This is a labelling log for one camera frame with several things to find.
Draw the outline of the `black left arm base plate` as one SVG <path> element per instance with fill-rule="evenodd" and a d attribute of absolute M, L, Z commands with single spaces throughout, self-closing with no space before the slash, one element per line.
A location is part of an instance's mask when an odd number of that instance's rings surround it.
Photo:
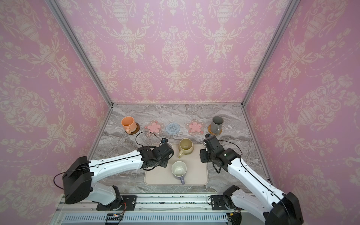
<path fill-rule="evenodd" d="M 120 196 L 116 197 L 115 201 L 109 205 L 97 204 L 97 211 L 134 211 L 136 206 L 137 196 Z"/>

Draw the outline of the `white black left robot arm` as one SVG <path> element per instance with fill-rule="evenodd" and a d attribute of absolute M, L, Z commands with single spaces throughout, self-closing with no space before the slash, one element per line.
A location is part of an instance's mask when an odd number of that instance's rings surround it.
<path fill-rule="evenodd" d="M 100 160 L 79 157 L 67 171 L 62 172 L 66 204 L 83 200 L 98 204 L 99 210 L 117 210 L 126 206 L 116 186 L 106 186 L 101 180 L 130 170 L 149 170 L 167 166 L 174 151 L 168 143 L 160 146 L 143 146 L 130 153 Z"/>

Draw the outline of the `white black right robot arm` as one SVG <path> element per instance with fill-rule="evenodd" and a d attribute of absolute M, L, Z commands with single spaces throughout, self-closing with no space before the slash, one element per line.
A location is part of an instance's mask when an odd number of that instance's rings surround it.
<path fill-rule="evenodd" d="M 227 149 L 222 153 L 200 150 L 202 163 L 218 162 L 221 168 L 243 183 L 253 194 L 245 193 L 232 185 L 223 192 L 223 209 L 245 210 L 266 225 L 302 225 L 304 218 L 298 197 L 292 192 L 284 193 L 259 176 L 241 156 Z"/>

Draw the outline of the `woven rattan round coaster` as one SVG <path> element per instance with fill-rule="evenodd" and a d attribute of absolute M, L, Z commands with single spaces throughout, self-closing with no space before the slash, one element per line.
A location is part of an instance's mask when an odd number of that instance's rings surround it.
<path fill-rule="evenodd" d="M 211 125 L 208 126 L 208 132 L 211 134 L 211 135 L 214 135 L 214 136 L 219 136 L 221 133 L 222 133 L 222 128 L 218 128 L 218 127 L 215 127 L 214 129 L 212 128 Z"/>

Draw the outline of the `grey ceramic mug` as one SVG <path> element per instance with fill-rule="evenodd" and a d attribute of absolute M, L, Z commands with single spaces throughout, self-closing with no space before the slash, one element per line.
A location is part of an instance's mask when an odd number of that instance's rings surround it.
<path fill-rule="evenodd" d="M 213 117 L 211 121 L 211 132 L 214 135 L 220 134 L 222 131 L 223 123 L 224 123 L 224 119 L 222 117 L 220 116 Z"/>

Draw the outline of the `blue round woven coaster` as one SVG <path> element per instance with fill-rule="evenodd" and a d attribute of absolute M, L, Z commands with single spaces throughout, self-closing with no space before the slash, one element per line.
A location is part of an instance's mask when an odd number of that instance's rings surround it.
<path fill-rule="evenodd" d="M 172 122 L 166 126 L 166 132 L 170 135 L 176 135 L 180 132 L 181 128 L 178 123 Z"/>

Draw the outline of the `orange ceramic mug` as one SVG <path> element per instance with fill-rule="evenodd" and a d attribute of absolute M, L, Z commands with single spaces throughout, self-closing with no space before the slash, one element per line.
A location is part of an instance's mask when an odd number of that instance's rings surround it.
<path fill-rule="evenodd" d="M 127 117 L 123 118 L 121 120 L 121 124 L 127 134 L 131 134 L 131 133 L 135 132 L 137 129 L 137 124 L 135 122 L 135 119 L 131 116 L 127 116 Z"/>

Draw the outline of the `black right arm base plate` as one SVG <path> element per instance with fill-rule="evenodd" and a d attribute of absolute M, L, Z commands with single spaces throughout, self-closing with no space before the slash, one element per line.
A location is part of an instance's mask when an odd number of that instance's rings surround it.
<path fill-rule="evenodd" d="M 229 196 L 224 195 L 211 195 L 210 205 L 213 211 L 224 211 L 235 209 L 234 204 Z"/>

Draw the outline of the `pink flower silicone coaster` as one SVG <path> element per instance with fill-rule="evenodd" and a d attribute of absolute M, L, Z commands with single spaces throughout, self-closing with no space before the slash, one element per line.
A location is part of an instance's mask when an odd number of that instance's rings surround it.
<path fill-rule="evenodd" d="M 158 122 L 157 120 L 152 120 L 144 126 L 144 129 L 148 132 L 154 133 L 156 135 L 161 135 L 163 133 L 163 129 L 165 128 L 164 124 Z"/>

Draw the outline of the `brown wooden round coaster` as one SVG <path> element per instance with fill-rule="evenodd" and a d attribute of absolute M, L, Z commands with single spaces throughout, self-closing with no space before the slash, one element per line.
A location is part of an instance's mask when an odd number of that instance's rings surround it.
<path fill-rule="evenodd" d="M 136 122 L 136 129 L 133 132 L 131 132 L 130 135 L 134 135 L 134 134 L 138 133 L 139 130 L 140 130 L 140 125 Z"/>

